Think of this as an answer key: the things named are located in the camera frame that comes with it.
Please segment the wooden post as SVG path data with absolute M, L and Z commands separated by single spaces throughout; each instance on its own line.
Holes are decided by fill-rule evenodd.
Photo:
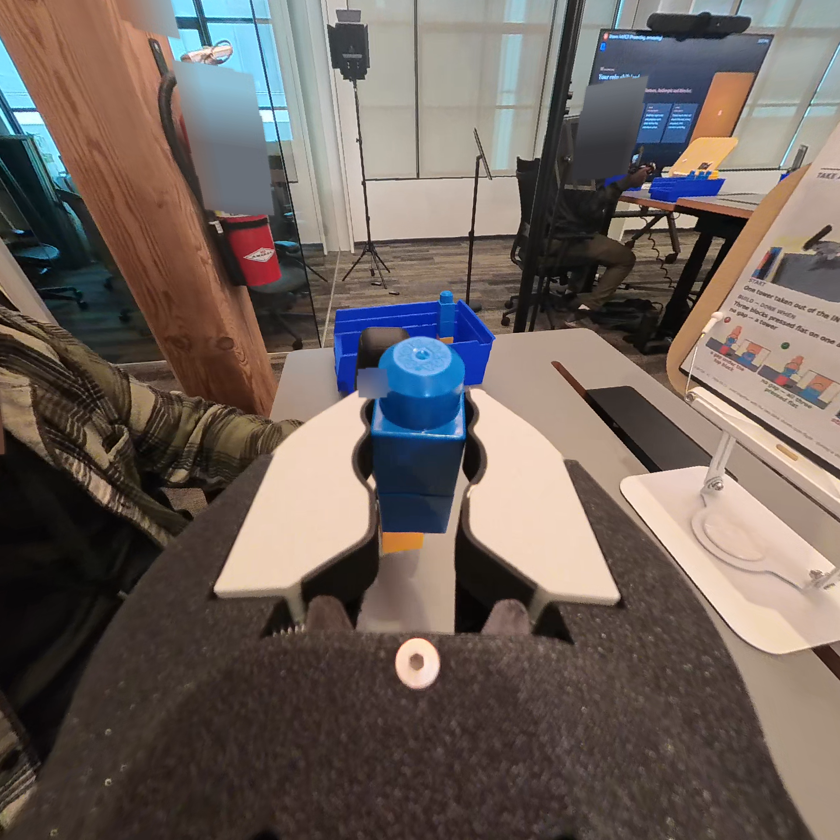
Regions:
M 2 41 L 183 390 L 267 416 L 277 391 L 166 142 L 149 38 L 116 2 L 2 1 Z

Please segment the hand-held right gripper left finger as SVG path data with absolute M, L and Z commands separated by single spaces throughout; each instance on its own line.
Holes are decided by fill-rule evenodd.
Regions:
M 217 598 L 279 598 L 302 621 L 315 597 L 329 595 L 355 620 L 381 557 L 373 406 L 347 396 L 275 450 L 214 584 Z

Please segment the wall display screen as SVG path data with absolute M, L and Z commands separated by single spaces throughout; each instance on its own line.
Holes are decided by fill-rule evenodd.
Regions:
M 773 42 L 770 34 L 679 39 L 604 28 L 590 83 L 647 79 L 633 154 L 663 171 L 692 141 L 734 134 Z

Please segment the blue mega block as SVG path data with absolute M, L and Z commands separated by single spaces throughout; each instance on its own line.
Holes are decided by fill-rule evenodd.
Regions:
M 377 491 L 384 532 L 445 533 L 454 492 L 444 495 Z
M 466 441 L 464 362 L 448 344 L 416 336 L 386 350 L 378 370 L 387 380 L 371 420 L 379 491 L 450 497 Z

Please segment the black mesh office chair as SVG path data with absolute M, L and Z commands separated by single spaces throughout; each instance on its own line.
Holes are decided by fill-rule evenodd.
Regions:
M 514 266 L 523 269 L 529 243 L 532 205 L 536 194 L 540 159 L 517 158 L 516 178 L 520 202 L 520 225 L 513 239 L 510 259 Z M 538 267 L 528 295 L 529 329 L 535 329 L 538 315 L 542 314 L 549 330 L 558 328 L 556 316 L 560 313 L 570 281 L 570 272 L 560 264 L 549 263 Z

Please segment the black music stand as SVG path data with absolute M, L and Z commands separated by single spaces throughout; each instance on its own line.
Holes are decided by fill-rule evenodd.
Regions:
M 472 293 L 472 280 L 473 280 L 473 269 L 474 269 L 474 256 L 475 256 L 475 246 L 476 246 L 476 220 L 477 220 L 477 209 L 478 209 L 478 192 L 479 192 L 479 181 L 480 176 L 483 174 L 489 182 L 493 179 L 493 174 L 487 159 L 487 154 L 485 153 L 480 134 L 478 132 L 478 128 L 475 127 L 473 129 L 473 136 L 474 141 L 476 143 L 476 158 L 475 158 L 475 167 L 474 167 L 474 177 L 473 177 L 473 187 L 472 187 L 472 200 L 471 200 L 471 213 L 470 213 L 470 225 L 469 225 L 469 232 L 468 232 L 468 255 L 467 255 L 467 270 L 466 270 L 466 279 L 465 279 L 465 304 L 469 307 L 469 309 L 474 313 L 481 313 L 482 312 L 482 304 L 477 299 L 474 299 Z

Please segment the wooden instruction board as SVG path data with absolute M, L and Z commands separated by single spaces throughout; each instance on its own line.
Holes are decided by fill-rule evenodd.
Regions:
M 839 129 L 769 193 L 672 346 L 699 385 L 838 477 Z

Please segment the red canister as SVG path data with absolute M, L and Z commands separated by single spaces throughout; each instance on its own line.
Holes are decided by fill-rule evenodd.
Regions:
M 224 267 L 235 287 L 261 289 L 281 280 L 267 215 L 214 212 L 213 225 Z

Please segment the distant wooden desk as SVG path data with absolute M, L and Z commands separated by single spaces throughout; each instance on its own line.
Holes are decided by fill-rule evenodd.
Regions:
M 634 209 L 615 211 L 613 218 L 647 218 L 648 222 L 638 232 L 639 236 L 649 232 L 661 218 L 666 219 L 671 228 L 675 228 L 675 214 L 687 214 L 696 220 L 694 231 L 697 240 L 657 326 L 650 322 L 625 338 L 636 351 L 650 355 L 662 354 L 669 349 L 763 199 L 764 194 L 758 193 L 720 193 L 715 196 L 683 196 L 674 203 L 666 203 L 650 198 L 647 194 L 625 192 L 622 195 L 620 201 L 634 205 Z

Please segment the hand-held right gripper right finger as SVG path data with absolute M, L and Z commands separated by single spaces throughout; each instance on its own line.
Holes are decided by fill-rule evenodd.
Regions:
M 488 610 L 519 601 L 533 624 L 560 618 L 561 604 L 617 606 L 620 591 L 561 452 L 483 390 L 470 389 L 465 405 L 457 587 Z

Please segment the person's body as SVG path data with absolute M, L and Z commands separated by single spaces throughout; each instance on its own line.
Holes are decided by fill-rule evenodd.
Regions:
M 5 821 L 104 630 L 188 522 L 169 487 L 131 477 L 127 435 L 98 410 L 127 379 L 66 330 L 2 308 L 2 720 L 16 738 L 2 733 Z

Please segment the dark office chair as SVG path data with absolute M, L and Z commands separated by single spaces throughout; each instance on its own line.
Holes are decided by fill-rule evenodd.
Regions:
M 305 335 L 317 328 L 312 309 L 308 275 L 301 247 L 290 240 L 276 240 L 280 278 L 251 288 L 249 295 L 266 341 L 303 349 Z

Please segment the blue plastic bin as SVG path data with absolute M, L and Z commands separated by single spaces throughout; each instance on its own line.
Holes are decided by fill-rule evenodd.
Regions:
M 452 350 L 465 364 L 465 384 L 483 382 L 495 335 L 465 301 L 454 302 Z M 355 390 L 355 373 L 361 333 L 368 328 L 400 328 L 411 336 L 437 337 L 438 301 L 397 303 L 337 310 L 333 324 L 334 369 L 338 390 Z

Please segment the yellow document board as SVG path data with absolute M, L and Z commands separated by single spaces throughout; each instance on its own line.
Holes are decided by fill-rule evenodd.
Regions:
M 693 140 L 677 162 L 668 170 L 668 177 L 688 177 L 703 172 L 715 172 L 737 147 L 737 137 L 700 137 Z

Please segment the distant blue bin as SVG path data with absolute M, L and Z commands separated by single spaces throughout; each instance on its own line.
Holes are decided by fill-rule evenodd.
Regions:
M 648 195 L 655 201 L 675 204 L 683 197 L 717 196 L 725 181 L 716 171 L 656 177 L 650 183 Z

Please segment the person's left forearm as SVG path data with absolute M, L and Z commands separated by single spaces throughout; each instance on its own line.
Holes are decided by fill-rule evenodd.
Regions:
M 133 479 L 169 488 L 223 489 L 303 422 L 269 419 L 134 379 L 100 396 L 111 431 L 126 434 L 121 458 Z

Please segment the black light stand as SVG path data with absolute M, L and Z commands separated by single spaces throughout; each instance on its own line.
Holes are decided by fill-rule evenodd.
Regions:
M 366 78 L 371 66 L 369 29 L 361 20 L 359 9 L 339 8 L 335 13 L 334 24 L 327 25 L 331 67 L 337 70 L 341 78 L 348 81 L 353 89 L 353 108 L 356 121 L 356 143 L 360 158 L 360 185 L 364 209 L 365 241 L 360 256 L 353 262 L 342 280 L 347 280 L 353 271 L 360 267 L 363 258 L 370 261 L 371 284 L 383 289 L 388 295 L 397 297 L 399 291 L 389 288 L 383 272 L 391 270 L 380 256 L 371 235 L 371 216 L 364 164 L 364 142 L 361 126 L 361 103 L 359 82 Z

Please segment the white document holder stand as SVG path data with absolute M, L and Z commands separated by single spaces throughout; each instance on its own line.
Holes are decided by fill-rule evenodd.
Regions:
M 721 430 L 709 466 L 627 477 L 623 496 L 744 642 L 771 655 L 838 644 L 838 560 L 726 470 L 741 445 L 834 519 L 838 479 L 707 389 L 688 390 L 686 401 Z

